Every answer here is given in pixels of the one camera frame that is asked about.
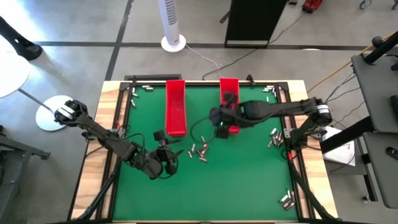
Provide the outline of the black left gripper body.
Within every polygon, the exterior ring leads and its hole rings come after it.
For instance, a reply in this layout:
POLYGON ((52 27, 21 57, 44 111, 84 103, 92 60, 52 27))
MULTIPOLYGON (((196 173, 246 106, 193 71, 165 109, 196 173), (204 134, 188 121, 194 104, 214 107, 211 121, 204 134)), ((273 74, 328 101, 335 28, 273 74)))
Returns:
POLYGON ((165 145, 167 138, 163 130, 155 131, 154 139, 159 142, 159 146, 155 150, 158 160, 165 163, 164 168, 167 174, 174 175, 177 172, 177 158, 169 145, 165 145))

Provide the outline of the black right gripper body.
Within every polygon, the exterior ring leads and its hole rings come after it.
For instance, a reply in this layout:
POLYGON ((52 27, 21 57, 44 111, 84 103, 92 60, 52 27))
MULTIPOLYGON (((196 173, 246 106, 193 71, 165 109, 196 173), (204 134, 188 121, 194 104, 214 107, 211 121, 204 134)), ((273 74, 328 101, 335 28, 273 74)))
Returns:
POLYGON ((216 127, 216 138, 227 139, 231 134, 240 133, 240 128, 235 125, 235 117, 238 115, 237 104, 238 95, 224 92, 219 107, 210 110, 209 120, 216 127))

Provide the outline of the red plastic bin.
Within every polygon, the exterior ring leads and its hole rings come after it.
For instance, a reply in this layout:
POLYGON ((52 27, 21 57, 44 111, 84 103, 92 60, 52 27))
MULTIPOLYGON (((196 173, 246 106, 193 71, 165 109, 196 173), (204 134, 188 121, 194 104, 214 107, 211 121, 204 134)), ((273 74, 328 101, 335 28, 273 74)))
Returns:
POLYGON ((187 134, 185 81, 167 80, 165 93, 165 130, 169 136, 185 136, 187 134))
MULTIPOLYGON (((239 80, 237 78, 220 78, 220 103, 222 108, 233 115, 237 114, 239 103, 239 80)), ((226 139, 230 134, 239 134, 240 128, 234 125, 233 118, 222 121, 217 129, 217 136, 226 139)))

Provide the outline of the green table mat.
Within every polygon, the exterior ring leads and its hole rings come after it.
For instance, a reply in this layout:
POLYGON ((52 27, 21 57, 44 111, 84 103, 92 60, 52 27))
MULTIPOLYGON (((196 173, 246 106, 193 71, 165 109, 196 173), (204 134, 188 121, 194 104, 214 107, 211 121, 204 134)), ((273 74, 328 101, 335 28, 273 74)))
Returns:
POLYGON ((220 103, 217 86, 186 89, 187 134, 172 144, 179 155, 178 171, 168 179, 150 180, 143 172, 121 166, 113 218, 117 221, 264 221, 296 220, 279 200, 292 186, 282 147, 272 145, 270 133, 282 127, 271 118, 227 139, 213 137, 208 120, 220 103), (208 144, 203 158, 201 136, 208 144))

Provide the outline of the black divider panel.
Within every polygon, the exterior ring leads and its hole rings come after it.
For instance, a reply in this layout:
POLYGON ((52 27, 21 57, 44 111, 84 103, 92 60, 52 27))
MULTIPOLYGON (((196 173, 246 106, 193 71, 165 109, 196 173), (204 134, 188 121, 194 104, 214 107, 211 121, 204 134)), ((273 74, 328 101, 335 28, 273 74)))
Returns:
POLYGON ((288 0, 231 0, 228 12, 219 20, 226 25, 224 47, 264 49, 288 0))

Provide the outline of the white tower fan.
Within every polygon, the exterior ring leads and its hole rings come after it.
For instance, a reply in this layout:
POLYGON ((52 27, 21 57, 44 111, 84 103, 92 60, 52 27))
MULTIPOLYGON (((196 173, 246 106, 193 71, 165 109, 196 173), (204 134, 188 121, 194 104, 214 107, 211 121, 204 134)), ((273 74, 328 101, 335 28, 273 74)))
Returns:
POLYGON ((180 33, 176 0, 158 0, 164 37, 161 47, 171 53, 179 52, 186 46, 186 38, 180 33))

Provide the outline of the white paper sheet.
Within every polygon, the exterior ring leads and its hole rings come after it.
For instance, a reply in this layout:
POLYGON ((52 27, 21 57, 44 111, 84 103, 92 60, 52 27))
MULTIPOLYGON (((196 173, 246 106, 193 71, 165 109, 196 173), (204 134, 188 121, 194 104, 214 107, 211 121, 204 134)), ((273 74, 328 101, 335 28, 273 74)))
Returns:
MULTIPOLYGON (((326 133, 322 136, 322 141, 341 132, 340 129, 333 128, 331 126, 325 127, 326 133)), ((332 162, 338 162, 341 164, 348 164, 349 166, 355 166, 355 146, 354 141, 347 142, 336 149, 324 153, 323 158, 332 162)))

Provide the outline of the black table beam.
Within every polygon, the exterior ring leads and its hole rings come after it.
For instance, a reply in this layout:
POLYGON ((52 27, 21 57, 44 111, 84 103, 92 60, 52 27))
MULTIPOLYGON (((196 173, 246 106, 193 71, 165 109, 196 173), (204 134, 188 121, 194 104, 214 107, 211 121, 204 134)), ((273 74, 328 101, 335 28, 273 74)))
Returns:
POLYGON ((352 126, 342 130, 341 132, 331 136, 330 138, 320 143, 321 151, 323 154, 328 153, 347 142, 355 140, 363 135, 365 132, 371 132, 374 130, 373 122, 368 116, 352 126))

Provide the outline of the grey side table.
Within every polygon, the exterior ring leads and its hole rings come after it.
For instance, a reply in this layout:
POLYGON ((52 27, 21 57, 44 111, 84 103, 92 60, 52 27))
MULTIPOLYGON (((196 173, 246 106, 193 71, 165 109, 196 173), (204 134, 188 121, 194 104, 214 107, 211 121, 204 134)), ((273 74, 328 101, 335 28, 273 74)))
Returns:
POLYGON ((387 208, 398 209, 398 159, 386 153, 389 147, 398 150, 398 117, 391 106, 391 97, 398 96, 398 70, 391 69, 398 57, 383 56, 368 64, 355 55, 351 61, 373 125, 363 139, 381 198, 387 208))

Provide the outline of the grey metal cart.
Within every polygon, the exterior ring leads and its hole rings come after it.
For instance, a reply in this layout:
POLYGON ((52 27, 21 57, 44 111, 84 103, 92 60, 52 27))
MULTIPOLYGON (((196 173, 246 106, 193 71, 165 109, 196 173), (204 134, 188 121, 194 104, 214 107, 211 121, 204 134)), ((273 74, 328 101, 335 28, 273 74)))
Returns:
POLYGON ((49 152, 10 139, 3 130, 4 126, 0 125, 0 224, 6 223, 30 158, 38 156, 47 160, 50 157, 49 152))

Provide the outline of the black knobbed pole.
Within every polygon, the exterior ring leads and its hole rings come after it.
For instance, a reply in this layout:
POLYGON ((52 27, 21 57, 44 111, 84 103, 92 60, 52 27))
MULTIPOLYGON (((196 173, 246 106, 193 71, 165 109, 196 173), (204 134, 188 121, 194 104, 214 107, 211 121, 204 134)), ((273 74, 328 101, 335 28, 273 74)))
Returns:
POLYGON ((371 42, 374 50, 363 58, 367 64, 373 64, 398 44, 398 30, 385 39, 380 36, 376 36, 371 42))

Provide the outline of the black flat device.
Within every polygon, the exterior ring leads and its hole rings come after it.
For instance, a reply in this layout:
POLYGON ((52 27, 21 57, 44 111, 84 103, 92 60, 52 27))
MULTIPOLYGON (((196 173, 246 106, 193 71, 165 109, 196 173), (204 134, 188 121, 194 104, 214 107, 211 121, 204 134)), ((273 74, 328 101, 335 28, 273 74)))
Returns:
POLYGON ((392 108, 392 112, 396 117, 396 119, 398 120, 398 95, 391 96, 389 101, 392 108))

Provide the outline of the black chair leg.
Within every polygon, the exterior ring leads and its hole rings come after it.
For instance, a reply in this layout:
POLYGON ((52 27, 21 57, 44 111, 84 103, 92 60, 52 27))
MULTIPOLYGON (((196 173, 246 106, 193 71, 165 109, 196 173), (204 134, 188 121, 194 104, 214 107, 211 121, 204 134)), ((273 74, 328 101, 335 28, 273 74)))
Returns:
POLYGON ((11 25, 0 16, 0 35, 3 36, 14 48, 16 53, 28 61, 37 59, 43 48, 20 35, 11 25))

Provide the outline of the black frame strut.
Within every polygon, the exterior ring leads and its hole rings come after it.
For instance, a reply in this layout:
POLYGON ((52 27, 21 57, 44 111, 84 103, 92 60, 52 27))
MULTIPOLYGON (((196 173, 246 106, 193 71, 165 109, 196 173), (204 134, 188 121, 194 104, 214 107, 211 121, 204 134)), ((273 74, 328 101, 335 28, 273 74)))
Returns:
POLYGON ((82 222, 111 222, 121 161, 115 157, 84 159, 68 219, 82 222))
POLYGON ((330 215, 326 209, 321 205, 321 203, 317 200, 315 195, 310 190, 309 186, 305 183, 305 181, 301 178, 300 174, 297 172, 294 163, 289 161, 289 169, 292 171, 292 177, 299 184, 301 189, 303 190, 305 196, 311 202, 314 209, 318 212, 319 216, 322 220, 336 220, 335 217, 330 215))

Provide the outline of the white round pedestal table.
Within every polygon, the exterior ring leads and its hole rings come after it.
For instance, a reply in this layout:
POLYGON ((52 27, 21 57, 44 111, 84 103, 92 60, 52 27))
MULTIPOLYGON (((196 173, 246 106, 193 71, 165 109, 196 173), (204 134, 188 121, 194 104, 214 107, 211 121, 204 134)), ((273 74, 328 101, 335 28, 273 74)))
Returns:
POLYGON ((0 98, 18 91, 39 105, 35 122, 44 131, 59 131, 66 126, 55 121, 55 112, 72 98, 67 95, 55 95, 40 101, 22 89, 30 75, 30 63, 24 57, 14 53, 0 54, 0 98))

